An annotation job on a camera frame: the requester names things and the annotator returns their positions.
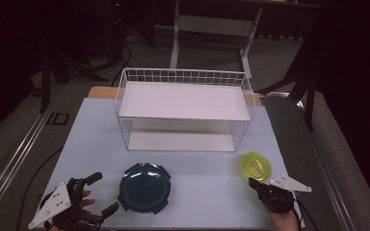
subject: gray carpet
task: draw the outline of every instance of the gray carpet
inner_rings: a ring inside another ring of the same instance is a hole
[[[131,40],[134,41],[127,42],[127,46],[132,51],[130,65],[135,67],[169,67],[172,49],[170,37],[160,37],[154,44],[142,42],[143,39],[140,37],[134,37]],[[179,49],[178,68],[242,70],[237,50],[237,48],[243,47],[245,40],[242,38],[225,44],[193,44],[185,39],[182,41]],[[270,38],[256,39],[249,54],[253,88],[258,90],[280,80],[300,45],[300,41],[291,39],[279,41],[273,41]],[[111,79],[117,71],[119,71],[119,67],[102,76]],[[74,77],[69,85],[59,86],[62,90],[50,113],[69,115],[69,121],[67,125],[43,126],[23,165],[0,201],[0,230],[13,230],[15,228],[20,200],[25,193],[25,187],[39,165],[65,143],[80,104],[90,88],[96,85],[108,85],[110,82],[96,83]],[[288,92],[291,87],[291,85],[284,87],[280,91]],[[341,230],[339,220],[335,218],[333,206],[326,203],[329,201],[330,195],[325,191],[322,176],[317,170],[318,166],[313,164],[317,158],[314,144],[312,144],[312,139],[315,139],[318,143],[317,147],[328,163],[331,176],[335,179],[337,188],[347,205],[346,208],[352,218],[354,228],[356,230],[370,230],[370,192],[323,96],[320,94],[316,96],[314,132],[308,132],[303,128],[302,112],[293,107],[287,99],[273,98],[270,101],[265,101],[286,166],[290,175],[298,180],[313,181],[309,185],[312,186],[314,192],[301,193],[300,198],[303,199],[308,211],[314,216],[320,230]],[[39,108],[40,100],[28,97],[0,124],[0,172],[38,117]],[[38,207],[50,173],[56,165],[57,157],[51,159],[44,166],[34,181],[31,191],[28,193],[27,205],[23,210],[20,230],[27,230],[27,224]],[[308,219],[306,224],[308,227],[304,230],[314,230]]]

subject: table surface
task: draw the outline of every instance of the table surface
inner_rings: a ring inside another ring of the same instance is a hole
[[[67,85],[64,86],[64,89],[60,92],[60,96],[58,99],[54,102],[54,105],[52,106],[51,112],[60,112],[62,115],[64,114],[70,114],[70,121],[77,121],[79,119],[79,115],[74,119],[74,115],[77,115],[77,112],[79,112],[79,109],[82,107],[80,106],[83,101],[85,100],[94,100],[96,99],[111,99],[108,100],[109,102],[115,100],[115,95],[117,92],[117,88],[110,88],[110,87],[91,87],[90,85]],[[259,100],[255,100],[257,105],[263,105],[265,108],[265,112],[268,115],[268,124],[273,128],[273,136],[276,135],[277,144],[278,144],[278,153],[281,154],[282,160],[284,161],[284,166],[286,171],[288,171],[288,175],[293,177],[294,179],[297,179],[300,182],[303,182],[304,184],[310,186],[313,189],[312,193],[300,193],[298,195],[299,199],[302,201],[302,203],[305,205],[306,209],[311,213],[314,220],[316,220],[320,230],[342,230],[342,224],[341,220],[348,219],[349,217],[346,217],[348,215],[345,215],[342,213],[342,209],[344,209],[345,213],[345,205],[342,207],[341,204],[341,198],[335,198],[335,191],[331,189],[330,184],[333,184],[333,179],[326,178],[323,165],[320,165],[320,159],[319,155],[320,149],[317,147],[317,143],[315,140],[311,137],[310,132],[308,131],[307,127],[304,123],[304,117],[303,117],[303,109],[298,107],[297,104],[291,102],[288,98],[285,97],[283,94],[271,94],[267,96],[260,96]],[[94,121],[94,123],[98,123],[99,125],[103,124],[104,122],[98,119],[91,119]],[[59,146],[62,145],[62,143],[69,139],[70,137],[75,137],[72,135],[73,128],[71,128],[72,123],[68,123],[67,126],[45,126],[42,131],[40,132],[40,138],[37,140],[37,145],[40,147],[40,151],[38,150],[32,150],[32,152],[29,154],[31,156],[31,161],[41,161],[41,153],[47,152],[46,149],[53,149],[53,146]],[[92,128],[95,128],[96,126],[90,125],[88,128],[86,128],[86,132],[79,132],[81,134],[89,134]],[[95,138],[98,142],[98,146],[102,148],[103,145],[108,145],[110,142],[116,142],[115,140],[110,140],[110,138],[106,138],[104,136],[97,136]],[[78,154],[80,151],[87,152],[87,144],[84,141],[80,141],[81,145],[77,146],[77,149],[74,150],[74,154]],[[67,145],[65,145],[65,150],[71,150]],[[96,156],[102,155],[102,149],[95,148],[90,149],[92,153],[95,153]],[[54,169],[53,172],[57,172],[56,167],[58,165],[62,165],[61,163],[63,158],[63,153],[60,156],[60,159],[58,160],[58,163],[53,163],[49,165],[48,167],[53,167],[50,169]],[[126,170],[128,168],[124,164],[124,160],[122,162],[117,157],[115,161],[113,162],[106,162],[105,165],[116,165],[117,163],[122,163],[122,166],[120,166],[120,169]],[[150,160],[151,157],[141,157],[141,155],[138,155],[137,159],[138,162]],[[110,175],[113,175],[113,172],[104,171],[103,165],[101,167],[98,165],[100,162],[99,158],[93,159],[92,163],[87,163],[79,159],[79,155],[76,156],[72,164],[68,164],[66,166],[67,168],[71,169],[71,172],[65,171],[64,174],[61,172],[58,172],[57,180],[56,182],[50,182],[49,185],[47,185],[47,180],[52,177],[52,171],[48,170],[46,171],[43,176],[39,176],[39,180],[37,179],[35,182],[39,182],[39,186],[35,186],[35,191],[32,191],[32,195],[35,198],[41,198],[43,194],[50,193],[53,190],[53,187],[59,184],[60,179],[62,181],[68,181],[69,177],[87,177],[87,175],[94,173],[95,171],[101,171],[103,173],[104,178],[100,180],[99,182],[96,182],[92,185],[92,195],[91,198],[98,199],[95,203],[97,206],[93,210],[93,206],[88,208],[94,214],[98,214],[101,209],[104,209],[106,206],[109,205],[110,200],[102,201],[101,194],[104,193],[104,189],[107,189],[107,187],[113,187],[115,188],[112,192],[110,192],[113,195],[112,202],[117,201],[117,195],[118,195],[118,189],[117,186],[119,184],[119,180],[107,180],[107,177]],[[112,186],[106,186],[103,187],[101,184],[110,184],[112,182]],[[245,201],[247,203],[251,203],[252,205],[256,205],[259,207],[260,201],[257,200],[256,195],[251,196],[251,193],[254,193],[247,185],[245,185],[245,188],[243,190],[239,190],[240,192],[248,193],[249,194],[249,201],[247,198],[244,198],[240,201]],[[169,197],[170,205],[172,206],[175,203],[175,197]],[[36,208],[38,207],[39,202],[36,202],[36,205],[30,205],[32,206],[32,211],[28,212],[31,213],[30,218],[33,217],[34,211],[36,211]],[[260,213],[249,211],[248,216],[253,214],[254,219],[256,220],[262,220],[264,221],[263,229],[269,229],[270,227],[270,221],[267,218],[267,215],[261,210]],[[115,222],[118,222],[119,225],[116,226],[117,229],[125,229],[121,228],[121,223],[126,224],[125,216],[124,214],[130,215],[132,214],[127,212],[125,213],[122,209],[118,211],[117,214],[115,214]],[[24,221],[26,224],[29,223],[31,220],[26,218]],[[304,216],[304,222],[306,225],[306,229],[308,231],[315,230],[311,223],[309,222],[309,219]],[[109,223],[105,223],[103,227],[109,227],[109,229],[113,229],[112,225],[109,225]],[[221,229],[231,229],[234,230],[234,227],[226,227],[223,225],[223,223],[219,223],[222,228]],[[125,225],[127,227],[126,229],[152,229],[150,226],[130,226]],[[186,228],[186,229],[205,229],[203,227],[197,226],[196,228]]]
[[[172,176],[170,204],[158,215],[121,209],[105,220],[104,227],[272,228],[255,191],[239,169],[241,157],[256,151],[269,159],[273,176],[287,173],[263,106],[256,107],[250,128],[235,152],[134,151],[124,144],[115,115],[115,100],[108,99],[112,96],[93,98],[96,94],[92,90],[90,97],[80,108],[44,194],[50,193],[65,175],[84,177],[92,171],[100,171],[103,179],[92,186],[92,196],[98,199],[91,206],[91,211],[98,214],[115,202],[119,181],[127,169],[137,163],[154,163],[162,165]],[[78,166],[73,164],[76,159],[79,159]]]

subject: wire basket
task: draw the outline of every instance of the wire basket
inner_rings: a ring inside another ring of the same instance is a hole
[[[132,117],[127,118],[121,116],[120,114],[121,107],[124,103],[126,88],[130,82],[171,83],[189,86],[229,86],[237,87],[237,89],[240,88],[241,92],[243,93],[243,104],[244,107],[246,106],[249,121],[223,121],[223,123],[228,124],[229,135],[232,139],[233,147],[228,151],[236,151],[254,115],[255,101],[253,97],[253,91],[251,89],[250,79],[244,72],[196,69],[125,68],[121,73],[121,78],[119,81],[119,89],[116,97],[116,113],[119,119],[119,126],[122,136],[128,149],[131,149],[130,138],[133,129],[133,122],[141,119]],[[158,119],[169,120],[168,118],[154,118],[154,120],[151,122],[155,122]]]

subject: black cable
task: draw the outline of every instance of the black cable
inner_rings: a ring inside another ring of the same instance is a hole
[[[87,66],[87,69],[90,71],[94,71],[94,72],[105,70],[107,68],[112,67],[113,65],[116,65],[118,61],[119,61],[119,58],[113,55],[107,63],[99,64],[96,66]]]
[[[190,34],[190,35],[198,36],[199,37],[199,40],[193,40],[191,38],[187,38],[187,37],[184,37],[184,36],[181,36],[181,35],[179,35],[179,38],[180,39],[185,39],[185,40],[187,40],[187,41],[189,41],[191,43],[194,43],[194,44],[204,44],[204,43],[206,43],[206,40],[202,36],[202,33],[186,32],[185,34]]]
[[[115,64],[113,67],[111,67],[110,69],[108,70],[105,70],[104,72],[101,72],[101,73],[98,73],[99,76],[103,75],[103,74],[107,74],[109,72],[111,72],[112,70],[116,69],[120,64]]]
[[[305,213],[308,215],[308,218],[309,220],[311,221],[311,223],[313,224],[315,230],[319,231],[318,227],[317,227],[317,224],[315,223],[314,219],[312,218],[311,214],[308,212],[308,210],[305,208],[305,206],[303,205],[303,203],[299,200],[299,199],[295,199],[297,201],[297,203],[299,204],[299,207],[301,209],[303,209],[305,211]]]
[[[130,60],[131,60],[131,54],[132,54],[132,52],[131,52],[131,49],[127,46],[127,45],[123,45],[123,47],[125,47],[127,50],[128,50],[128,58],[127,58],[127,61],[125,62],[124,61],[124,58],[122,57],[122,55],[121,55],[121,61],[122,61],[122,68],[119,70],[119,72],[116,74],[116,76],[114,77],[114,79],[113,79],[113,82],[111,82],[111,87],[113,87],[114,86],[114,83],[116,82],[116,80],[119,78],[119,76],[121,75],[121,73],[122,73],[122,71],[126,68],[126,67],[128,67],[129,66],[129,62],[130,62]]]
[[[83,75],[95,80],[95,81],[102,81],[102,82],[107,82],[108,79],[105,79],[105,78],[102,78],[98,75],[96,75],[95,73],[93,73],[92,71],[86,69],[82,64],[74,61],[73,59],[71,59],[70,57],[68,57],[67,55],[65,54],[62,54],[62,53],[57,53],[57,55],[59,55],[59,57],[61,59],[63,59],[63,61],[65,63],[68,63],[70,66],[72,66],[73,69],[76,69],[78,70],[79,72],[81,72]]]
[[[214,42],[214,43],[229,43],[234,41],[237,37],[236,36],[223,36],[219,39],[211,39],[207,35],[204,35],[207,42]]]
[[[23,208],[25,207],[25,202],[26,202],[26,197],[29,193],[29,190],[32,186],[32,183],[34,182],[35,180],[35,177],[38,175],[39,171],[41,170],[41,168],[46,165],[46,163],[52,159],[54,156],[56,156],[57,154],[59,154],[61,151],[63,150],[63,148],[61,147],[59,150],[55,151],[53,154],[51,154],[38,168],[38,170],[35,171],[35,173],[33,174],[32,176],[32,179],[29,181],[29,184],[28,186],[26,187],[26,192],[25,194],[23,194],[23,198],[22,198],[22,202],[20,204],[20,211],[19,211],[19,215],[17,216],[17,224],[16,224],[16,229],[15,231],[18,231],[19,228],[20,228],[20,222],[22,220],[22,213],[23,213]]]

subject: cable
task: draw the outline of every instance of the cable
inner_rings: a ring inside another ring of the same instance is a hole
[[[23,208],[25,207],[25,201],[26,201],[26,197],[29,193],[29,190],[32,186],[32,183],[34,182],[35,180],[35,177],[38,175],[39,171],[41,170],[41,168],[46,165],[46,163],[52,159],[54,156],[56,156],[57,154],[59,154],[61,151],[63,150],[63,148],[61,147],[59,150],[55,151],[53,154],[51,154],[38,168],[38,170],[35,171],[35,173],[33,174],[32,176],[32,179],[29,181],[29,184],[28,186],[26,187],[26,192],[25,194],[23,194],[23,198],[22,198],[22,202],[20,204],[20,211],[19,211],[19,215],[17,216],[17,224],[16,224],[16,229],[15,231],[18,231],[19,228],[20,228],[20,222],[22,220],[22,213],[23,213]]]
[[[109,73],[110,71],[114,70],[117,68],[117,66],[119,66],[120,64],[115,64],[112,68],[108,69],[108,70],[105,70],[104,72],[101,72],[101,73],[98,73],[99,76],[102,76],[103,74],[107,74]]]
[[[165,36],[166,34],[169,34],[169,33],[171,33],[172,32],[172,29],[170,29],[170,30],[168,30],[168,31],[166,31],[166,32],[163,32],[163,33],[160,33],[160,34],[156,34],[155,35],[155,39],[158,39],[158,38],[160,38],[160,37],[163,37],[163,36]],[[133,36],[129,36],[128,38],[126,38],[125,39],[125,41],[128,41],[128,42],[135,42],[135,43],[146,43],[146,42],[148,42],[148,40],[147,39],[145,39],[145,38],[143,38],[143,39],[141,39],[141,40],[134,40],[133,38],[135,38],[135,37],[137,37],[137,36],[140,36],[140,34],[135,34],[135,35],[133,35]]]
[[[210,37],[208,37],[207,34],[199,33],[199,32],[185,32],[184,34],[198,36],[199,37],[198,40],[187,38],[187,37],[185,37],[183,35],[182,36],[179,36],[180,39],[185,39],[185,40],[190,41],[191,43],[196,43],[196,44],[204,44],[204,43],[230,43],[230,42],[234,41],[235,39],[237,39],[236,36],[229,36],[229,35],[222,36],[219,39],[211,39]]]
[[[124,58],[122,57],[121,55],[121,60],[122,60],[122,68],[119,70],[119,72],[116,74],[116,76],[114,77],[113,79],[113,82],[111,83],[111,87],[114,86],[114,83],[116,82],[116,80],[119,78],[119,76],[121,75],[122,71],[129,66],[128,62],[130,62],[131,60],[131,49],[127,46],[127,45],[123,45],[123,47],[125,47],[127,50],[128,50],[128,58],[127,58],[127,61],[125,62],[124,61]]]
[[[308,215],[308,218],[311,221],[311,223],[313,224],[315,230],[319,231],[319,229],[317,227],[317,224],[315,223],[314,219],[312,218],[312,216],[308,212],[308,210],[305,208],[305,206],[303,205],[303,203],[299,199],[295,199],[295,201],[297,201],[297,203],[299,204],[300,209],[303,209],[305,211],[305,213]]]
[[[107,63],[99,64],[96,66],[87,66],[87,69],[90,71],[94,71],[94,72],[99,71],[99,70],[105,70],[107,68],[112,67],[113,65],[116,65],[118,61],[119,61],[119,58],[116,57],[116,55],[113,55]]]

